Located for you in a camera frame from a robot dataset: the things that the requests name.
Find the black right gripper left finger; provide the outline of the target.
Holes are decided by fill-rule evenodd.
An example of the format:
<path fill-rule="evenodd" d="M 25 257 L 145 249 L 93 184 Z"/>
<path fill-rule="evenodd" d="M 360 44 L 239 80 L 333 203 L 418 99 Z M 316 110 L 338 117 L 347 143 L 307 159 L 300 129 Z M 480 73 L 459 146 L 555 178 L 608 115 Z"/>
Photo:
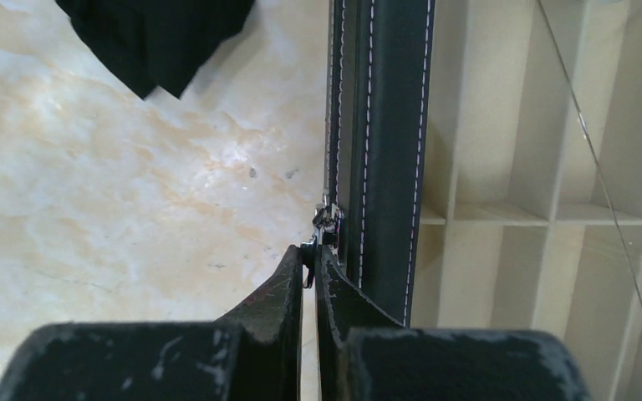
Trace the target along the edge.
<path fill-rule="evenodd" d="M 210 322 L 67 322 L 33 331 L 0 400 L 297 400 L 303 265 L 273 274 Z"/>

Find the black leather compartment box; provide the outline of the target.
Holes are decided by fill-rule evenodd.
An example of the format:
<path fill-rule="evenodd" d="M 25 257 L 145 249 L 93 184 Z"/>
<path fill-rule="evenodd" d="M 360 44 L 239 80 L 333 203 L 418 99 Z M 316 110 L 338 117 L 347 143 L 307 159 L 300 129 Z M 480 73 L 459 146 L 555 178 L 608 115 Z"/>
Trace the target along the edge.
<path fill-rule="evenodd" d="M 332 1 L 303 245 L 407 328 L 560 340 L 642 400 L 642 1 Z"/>

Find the black underwear with beige waistband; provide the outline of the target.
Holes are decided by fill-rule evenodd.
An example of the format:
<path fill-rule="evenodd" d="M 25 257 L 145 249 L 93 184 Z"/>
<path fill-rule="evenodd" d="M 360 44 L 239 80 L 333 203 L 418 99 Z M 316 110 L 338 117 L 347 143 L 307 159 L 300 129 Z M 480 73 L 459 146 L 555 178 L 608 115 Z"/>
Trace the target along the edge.
<path fill-rule="evenodd" d="M 180 98 L 198 69 L 242 32 L 249 0 L 57 0 L 79 39 L 140 99 Z"/>

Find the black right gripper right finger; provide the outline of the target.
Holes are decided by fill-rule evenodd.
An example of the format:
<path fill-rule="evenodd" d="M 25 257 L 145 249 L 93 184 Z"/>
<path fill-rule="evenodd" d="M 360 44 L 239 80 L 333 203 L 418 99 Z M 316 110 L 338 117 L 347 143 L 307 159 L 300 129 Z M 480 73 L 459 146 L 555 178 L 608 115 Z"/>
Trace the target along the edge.
<path fill-rule="evenodd" d="M 573 356 L 547 332 L 407 328 L 315 258 L 323 400 L 588 400 Z"/>

